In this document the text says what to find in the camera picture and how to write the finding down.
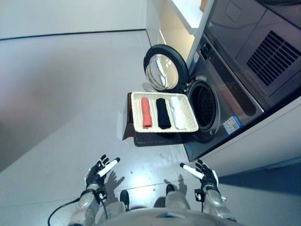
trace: white folded towel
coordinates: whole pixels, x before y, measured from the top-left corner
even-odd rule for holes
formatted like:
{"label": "white folded towel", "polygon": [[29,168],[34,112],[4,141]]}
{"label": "white folded towel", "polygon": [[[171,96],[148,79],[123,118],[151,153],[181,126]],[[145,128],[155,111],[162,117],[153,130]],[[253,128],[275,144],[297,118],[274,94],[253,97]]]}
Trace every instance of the white folded towel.
{"label": "white folded towel", "polygon": [[186,128],[185,115],[181,109],[180,101],[178,97],[171,97],[169,100],[171,115],[174,120],[174,125],[177,129]]}

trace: wicker basket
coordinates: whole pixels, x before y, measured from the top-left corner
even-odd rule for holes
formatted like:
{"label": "wicker basket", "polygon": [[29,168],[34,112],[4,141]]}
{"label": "wicker basket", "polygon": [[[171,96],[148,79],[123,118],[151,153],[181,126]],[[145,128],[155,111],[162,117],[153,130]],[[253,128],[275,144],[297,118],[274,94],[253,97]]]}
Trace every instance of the wicker basket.
{"label": "wicker basket", "polygon": [[[152,127],[148,129],[143,128],[143,117],[141,110],[141,98],[146,97],[150,103],[150,115],[152,121]],[[186,128],[185,129],[177,129],[174,126],[174,121],[171,115],[171,109],[169,104],[169,99],[171,97],[178,97],[181,105],[181,109],[185,115],[186,120]],[[168,129],[161,129],[158,126],[158,113],[156,100],[159,98],[163,98],[166,100],[166,108],[167,113],[170,119],[171,127]],[[158,93],[158,92],[133,92],[131,95],[132,100],[132,110],[133,110],[133,121],[134,121],[134,129],[139,133],[177,133],[177,132],[195,132],[198,130],[198,123],[194,116],[191,105],[188,101],[188,98],[184,94],[176,94],[176,93]]]}

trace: door glass window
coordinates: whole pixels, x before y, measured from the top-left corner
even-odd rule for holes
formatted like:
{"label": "door glass window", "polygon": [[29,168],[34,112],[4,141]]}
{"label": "door glass window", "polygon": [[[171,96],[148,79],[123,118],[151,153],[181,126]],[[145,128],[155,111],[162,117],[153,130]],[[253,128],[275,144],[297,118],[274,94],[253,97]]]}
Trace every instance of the door glass window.
{"label": "door glass window", "polygon": [[174,63],[163,54],[151,57],[145,73],[149,82],[157,90],[173,89],[179,80]]}

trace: vent grille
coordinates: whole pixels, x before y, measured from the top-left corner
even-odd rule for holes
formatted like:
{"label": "vent grille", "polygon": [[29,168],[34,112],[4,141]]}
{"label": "vent grille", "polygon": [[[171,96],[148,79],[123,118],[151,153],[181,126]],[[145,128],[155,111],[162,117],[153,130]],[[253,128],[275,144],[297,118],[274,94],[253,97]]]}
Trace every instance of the vent grille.
{"label": "vent grille", "polygon": [[300,55],[295,47],[270,31],[246,64],[269,86]]}

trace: label sticker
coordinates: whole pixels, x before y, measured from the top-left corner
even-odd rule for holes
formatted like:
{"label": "label sticker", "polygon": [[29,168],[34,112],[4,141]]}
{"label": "label sticker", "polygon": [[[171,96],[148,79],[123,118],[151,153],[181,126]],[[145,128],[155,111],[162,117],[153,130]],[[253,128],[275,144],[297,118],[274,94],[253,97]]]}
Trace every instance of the label sticker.
{"label": "label sticker", "polygon": [[193,56],[193,61],[196,63],[198,61],[198,58],[199,58],[199,54],[198,52],[195,52]]}
{"label": "label sticker", "polygon": [[223,123],[223,126],[224,126],[227,134],[230,135],[234,131],[236,131],[239,128],[241,128],[242,124],[241,124],[241,122],[239,121],[239,119],[237,118],[236,115],[232,115],[228,120],[226,120]]}

